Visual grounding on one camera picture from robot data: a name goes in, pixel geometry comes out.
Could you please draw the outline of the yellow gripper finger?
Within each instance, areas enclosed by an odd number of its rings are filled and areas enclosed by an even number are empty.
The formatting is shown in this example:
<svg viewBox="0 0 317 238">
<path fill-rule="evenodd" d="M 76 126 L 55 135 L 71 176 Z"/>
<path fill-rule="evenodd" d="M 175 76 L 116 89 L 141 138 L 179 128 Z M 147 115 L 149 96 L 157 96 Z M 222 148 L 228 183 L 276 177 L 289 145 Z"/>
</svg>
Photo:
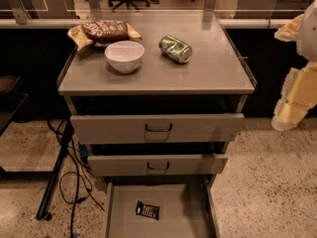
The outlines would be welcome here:
<svg viewBox="0 0 317 238">
<path fill-rule="evenodd" d="M 277 131 L 295 128 L 308 111 L 317 105 L 317 63 L 302 69 L 292 68 L 285 78 L 271 126 Z"/>
<path fill-rule="evenodd" d="M 289 23 L 279 28 L 274 33 L 274 37 L 283 42 L 294 42 L 297 39 L 302 19 L 303 15 L 293 18 Z"/>
</svg>

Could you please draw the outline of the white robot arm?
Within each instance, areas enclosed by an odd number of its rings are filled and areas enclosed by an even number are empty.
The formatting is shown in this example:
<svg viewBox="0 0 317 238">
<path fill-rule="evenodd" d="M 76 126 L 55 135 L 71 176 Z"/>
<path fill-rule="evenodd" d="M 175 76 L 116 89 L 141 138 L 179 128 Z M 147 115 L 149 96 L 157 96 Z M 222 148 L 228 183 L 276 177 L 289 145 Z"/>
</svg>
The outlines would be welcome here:
<svg viewBox="0 0 317 238">
<path fill-rule="evenodd" d="M 273 111 L 271 126 L 277 131 L 287 131 L 295 128 L 317 105 L 317 0 L 303 14 L 279 28 L 274 37 L 295 42 L 297 53 L 308 60 L 305 67 L 289 71 Z"/>
</svg>

